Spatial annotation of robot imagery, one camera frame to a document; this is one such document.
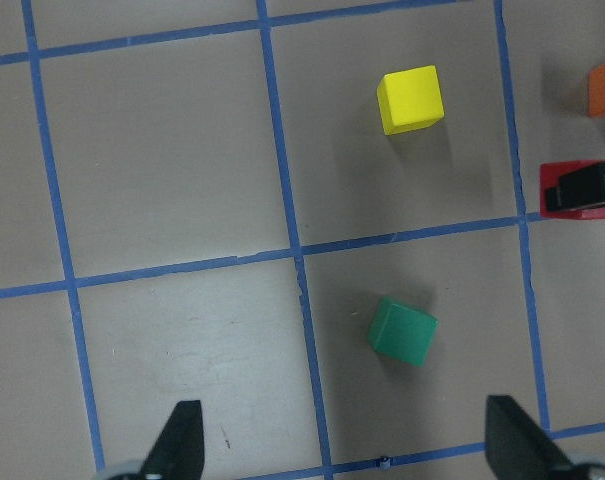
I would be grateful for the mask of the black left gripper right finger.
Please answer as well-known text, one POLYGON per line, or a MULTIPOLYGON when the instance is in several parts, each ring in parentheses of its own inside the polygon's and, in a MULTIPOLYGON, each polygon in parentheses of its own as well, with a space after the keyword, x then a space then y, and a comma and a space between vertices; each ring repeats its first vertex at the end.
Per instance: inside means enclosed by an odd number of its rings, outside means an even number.
POLYGON ((573 463, 509 395, 489 395, 485 457, 497 479, 581 479, 573 463))

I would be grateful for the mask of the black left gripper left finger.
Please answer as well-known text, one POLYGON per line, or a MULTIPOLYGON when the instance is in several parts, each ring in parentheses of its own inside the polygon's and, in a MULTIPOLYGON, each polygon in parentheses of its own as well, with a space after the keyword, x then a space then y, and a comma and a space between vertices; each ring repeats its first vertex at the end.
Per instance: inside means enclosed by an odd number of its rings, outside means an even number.
POLYGON ((180 401, 140 469, 141 479, 193 479, 204 470, 204 428, 199 400, 180 401))

